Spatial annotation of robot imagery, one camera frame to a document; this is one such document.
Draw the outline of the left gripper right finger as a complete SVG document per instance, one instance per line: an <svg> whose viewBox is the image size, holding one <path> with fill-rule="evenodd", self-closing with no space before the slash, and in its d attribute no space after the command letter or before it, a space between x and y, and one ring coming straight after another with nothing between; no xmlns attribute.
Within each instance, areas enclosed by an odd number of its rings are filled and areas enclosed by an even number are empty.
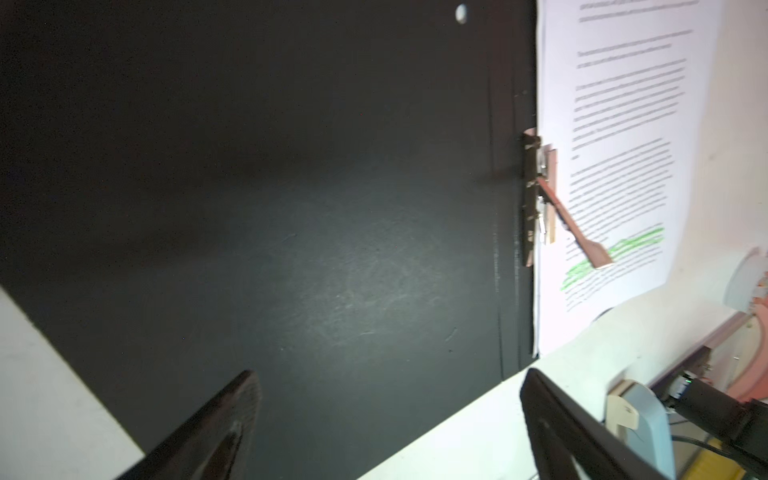
<svg viewBox="0 0 768 480"><path fill-rule="evenodd" d="M663 475L622 444L542 371L527 370L520 390L538 477L661 479Z"/></svg>

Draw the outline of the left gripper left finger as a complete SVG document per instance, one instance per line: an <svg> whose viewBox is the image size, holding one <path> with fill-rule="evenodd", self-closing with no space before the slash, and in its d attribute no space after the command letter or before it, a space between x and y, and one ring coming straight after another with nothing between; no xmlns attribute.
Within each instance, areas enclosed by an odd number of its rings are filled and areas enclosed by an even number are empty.
<svg viewBox="0 0 768 480"><path fill-rule="evenodd" d="M244 370L143 459L130 479L243 479L262 395Z"/></svg>

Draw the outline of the blue file folder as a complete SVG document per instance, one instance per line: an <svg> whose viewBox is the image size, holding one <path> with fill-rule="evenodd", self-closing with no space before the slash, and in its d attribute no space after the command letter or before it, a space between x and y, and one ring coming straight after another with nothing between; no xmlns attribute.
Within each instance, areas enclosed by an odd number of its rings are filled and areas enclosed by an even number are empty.
<svg viewBox="0 0 768 480"><path fill-rule="evenodd" d="M5 1L1 284L152 448L351 479L533 354L533 1Z"/></svg>

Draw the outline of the stack of printed papers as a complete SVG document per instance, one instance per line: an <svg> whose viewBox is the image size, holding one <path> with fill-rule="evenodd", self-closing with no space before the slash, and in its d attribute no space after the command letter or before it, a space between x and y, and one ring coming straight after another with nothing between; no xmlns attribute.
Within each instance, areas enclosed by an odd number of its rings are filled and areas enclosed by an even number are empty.
<svg viewBox="0 0 768 480"><path fill-rule="evenodd" d="M604 312L663 285L691 196L720 1L542 1L538 126L556 154L549 182L611 263L546 222L534 352L569 343Z"/></svg>

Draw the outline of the tape roll on table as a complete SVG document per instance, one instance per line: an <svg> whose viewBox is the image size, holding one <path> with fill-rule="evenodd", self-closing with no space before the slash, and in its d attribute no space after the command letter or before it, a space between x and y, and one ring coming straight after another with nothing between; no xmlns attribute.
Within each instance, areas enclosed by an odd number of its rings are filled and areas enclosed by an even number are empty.
<svg viewBox="0 0 768 480"><path fill-rule="evenodd" d="M753 248L740 261L725 289L725 306L744 313L767 297L767 253Z"/></svg>

